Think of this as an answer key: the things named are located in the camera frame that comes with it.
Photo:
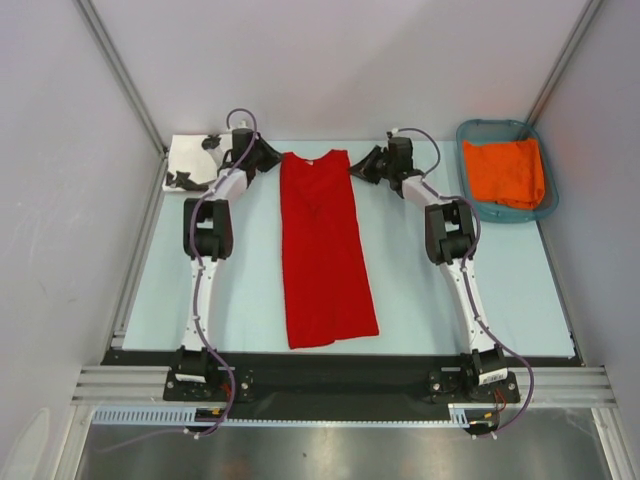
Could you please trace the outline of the red t shirt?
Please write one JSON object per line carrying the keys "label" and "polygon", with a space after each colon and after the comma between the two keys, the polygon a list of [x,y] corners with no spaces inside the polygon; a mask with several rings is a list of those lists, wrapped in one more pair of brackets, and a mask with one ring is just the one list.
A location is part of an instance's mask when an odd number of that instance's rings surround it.
{"label": "red t shirt", "polygon": [[282,278],[292,349],[379,334],[349,167],[345,150],[282,159]]}

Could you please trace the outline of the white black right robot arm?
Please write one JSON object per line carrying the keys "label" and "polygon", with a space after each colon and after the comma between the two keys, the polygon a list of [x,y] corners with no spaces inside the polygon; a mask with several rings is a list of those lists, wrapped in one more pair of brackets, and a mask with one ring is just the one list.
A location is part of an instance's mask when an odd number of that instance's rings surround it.
{"label": "white black right robot arm", "polygon": [[430,186],[427,174],[413,164],[412,140],[392,132],[385,147],[373,147],[349,173],[370,184],[385,180],[400,198],[423,209],[426,254],[449,287],[467,342],[461,355],[461,388],[473,401],[486,400],[509,370],[503,347],[488,334],[479,298],[474,268],[479,227],[473,206],[459,195],[441,194]]}

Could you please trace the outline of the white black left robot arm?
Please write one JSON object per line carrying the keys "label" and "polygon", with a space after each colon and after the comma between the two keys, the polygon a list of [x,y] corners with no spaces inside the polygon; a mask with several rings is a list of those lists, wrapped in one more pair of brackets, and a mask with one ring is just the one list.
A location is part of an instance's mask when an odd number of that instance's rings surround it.
{"label": "white black left robot arm", "polygon": [[257,173],[271,170],[282,155],[254,129],[241,126],[209,135],[201,148],[212,167],[199,167],[203,178],[188,171],[171,172],[173,188],[195,195],[183,202],[183,251],[190,260],[189,319],[180,347],[172,357],[163,398],[168,401],[207,401],[233,395],[232,369],[210,339],[209,316],[218,271],[233,252],[231,203],[243,195]]}

